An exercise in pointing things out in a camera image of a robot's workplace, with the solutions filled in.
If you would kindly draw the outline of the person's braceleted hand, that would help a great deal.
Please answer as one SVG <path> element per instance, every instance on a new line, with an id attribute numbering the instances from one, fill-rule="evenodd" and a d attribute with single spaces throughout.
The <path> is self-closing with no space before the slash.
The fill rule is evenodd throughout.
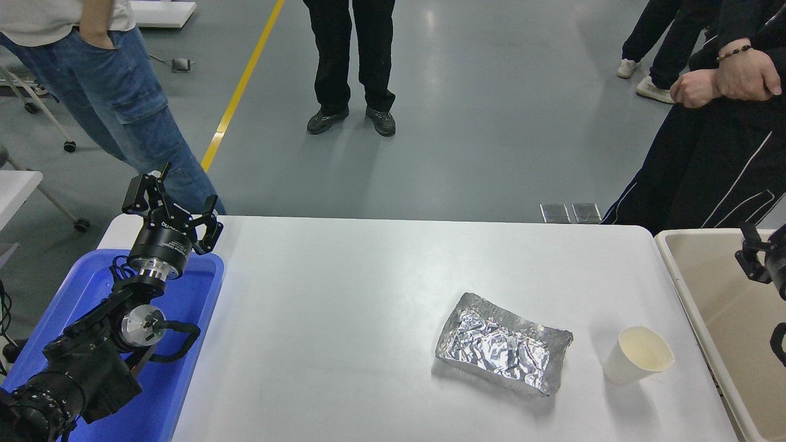
<path id="1" fill-rule="evenodd" d="M 782 93 L 782 83 L 770 56 L 750 48 L 719 62 L 716 73 L 722 96 L 745 101 L 767 101 Z"/>

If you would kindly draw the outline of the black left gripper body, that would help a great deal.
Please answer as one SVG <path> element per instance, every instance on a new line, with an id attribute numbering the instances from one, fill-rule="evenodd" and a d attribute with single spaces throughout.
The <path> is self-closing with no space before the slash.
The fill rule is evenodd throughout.
<path id="1" fill-rule="evenodd" d="M 181 277 L 196 243 L 195 227 L 144 220 L 127 263 L 139 274 Z"/>

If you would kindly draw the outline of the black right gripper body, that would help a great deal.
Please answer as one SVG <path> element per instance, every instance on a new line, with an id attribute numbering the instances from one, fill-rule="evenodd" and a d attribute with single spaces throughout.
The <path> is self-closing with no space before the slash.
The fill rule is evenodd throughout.
<path id="1" fill-rule="evenodd" d="M 781 299 L 785 300 L 785 225 L 770 235 L 765 268 Z"/>

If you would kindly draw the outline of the person's bare hand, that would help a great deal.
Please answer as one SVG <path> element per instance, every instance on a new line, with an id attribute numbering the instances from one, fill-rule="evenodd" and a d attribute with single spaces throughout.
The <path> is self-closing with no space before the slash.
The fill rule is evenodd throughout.
<path id="1" fill-rule="evenodd" d="M 716 69 L 700 69 L 681 75 L 670 87 L 672 100 L 685 108 L 702 108 L 721 98 Z"/>

